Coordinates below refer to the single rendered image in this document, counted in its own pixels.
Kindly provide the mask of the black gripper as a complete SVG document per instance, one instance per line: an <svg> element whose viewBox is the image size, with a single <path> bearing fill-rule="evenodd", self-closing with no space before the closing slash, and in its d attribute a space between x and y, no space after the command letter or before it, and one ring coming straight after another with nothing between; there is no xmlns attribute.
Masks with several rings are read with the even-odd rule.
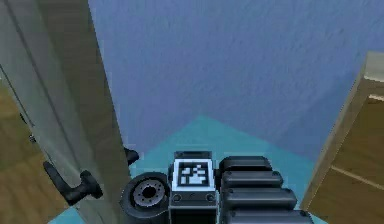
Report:
<svg viewBox="0 0 384 224"><path fill-rule="evenodd" d="M146 172L124 188L119 202L124 224L168 224L169 187L161 172Z"/></svg>

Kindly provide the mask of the grey room door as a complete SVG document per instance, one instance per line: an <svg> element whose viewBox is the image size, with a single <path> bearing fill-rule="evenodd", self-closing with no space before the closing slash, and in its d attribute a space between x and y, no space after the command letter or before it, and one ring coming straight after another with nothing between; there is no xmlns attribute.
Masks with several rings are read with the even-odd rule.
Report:
<svg viewBox="0 0 384 224"><path fill-rule="evenodd" d="M74 206L84 224L124 224L129 178L88 0L0 0L0 73L43 154L51 185L88 171L102 190Z"/></svg>

